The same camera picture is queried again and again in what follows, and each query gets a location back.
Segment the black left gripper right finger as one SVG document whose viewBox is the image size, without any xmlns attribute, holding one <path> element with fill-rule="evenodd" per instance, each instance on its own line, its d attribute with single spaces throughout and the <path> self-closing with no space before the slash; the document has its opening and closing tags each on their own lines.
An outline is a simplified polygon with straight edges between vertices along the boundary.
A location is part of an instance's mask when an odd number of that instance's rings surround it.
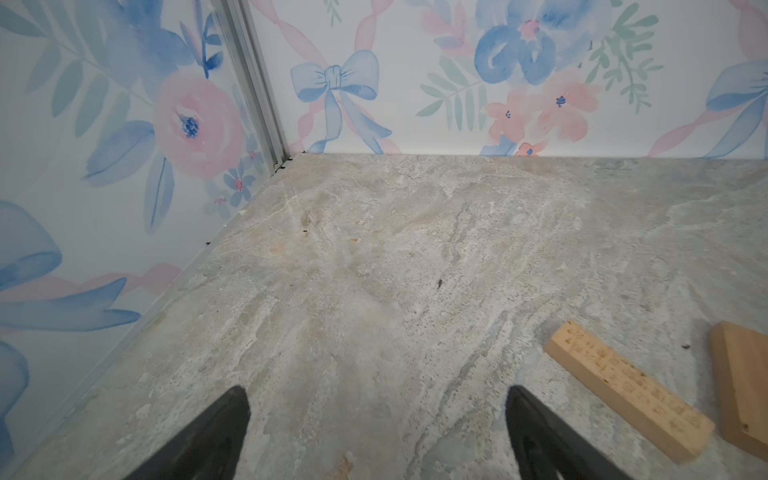
<svg viewBox="0 0 768 480">
<path fill-rule="evenodd" d="M 630 479 L 522 385 L 508 390 L 505 421 L 523 479 Z"/>
</svg>

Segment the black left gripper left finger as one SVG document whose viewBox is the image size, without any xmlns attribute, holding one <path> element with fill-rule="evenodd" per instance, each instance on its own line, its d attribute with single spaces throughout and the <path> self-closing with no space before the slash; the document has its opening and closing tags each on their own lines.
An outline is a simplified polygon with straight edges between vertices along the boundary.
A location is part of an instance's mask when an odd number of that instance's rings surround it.
<svg viewBox="0 0 768 480">
<path fill-rule="evenodd" d="M 231 387 L 127 477 L 232 479 L 250 415 L 245 389 Z"/>
</svg>

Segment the plain wooden block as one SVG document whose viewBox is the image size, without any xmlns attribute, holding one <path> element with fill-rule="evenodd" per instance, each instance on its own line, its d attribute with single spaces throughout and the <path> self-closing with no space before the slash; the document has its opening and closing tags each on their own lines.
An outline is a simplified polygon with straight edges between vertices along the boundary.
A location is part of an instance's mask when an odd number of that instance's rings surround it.
<svg viewBox="0 0 768 480">
<path fill-rule="evenodd" d="M 731 322 L 709 334 L 722 437 L 767 459 L 767 336 Z"/>
</svg>

